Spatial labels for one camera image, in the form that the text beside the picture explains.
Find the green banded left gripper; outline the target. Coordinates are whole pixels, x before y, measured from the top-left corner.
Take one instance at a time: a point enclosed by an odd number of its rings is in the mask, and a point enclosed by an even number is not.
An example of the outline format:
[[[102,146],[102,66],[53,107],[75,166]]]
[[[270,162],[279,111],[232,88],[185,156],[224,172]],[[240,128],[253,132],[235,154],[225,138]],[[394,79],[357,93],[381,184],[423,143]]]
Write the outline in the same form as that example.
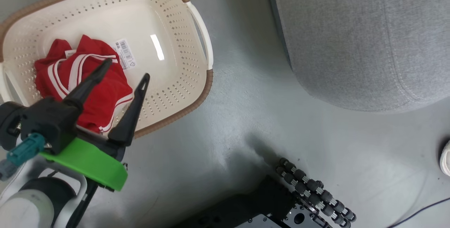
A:
[[[85,58],[74,61],[68,85],[71,92],[63,99],[63,103],[68,106],[82,108],[94,87],[103,80],[112,63],[111,58],[105,58],[90,75],[82,79],[85,61]],[[109,132],[108,143],[116,146],[131,145],[149,81],[150,75],[144,74],[134,90],[133,101],[116,127]],[[128,172],[120,161],[80,138],[75,138],[57,155],[46,152],[41,152],[40,155],[114,191],[121,191],[128,178]]]

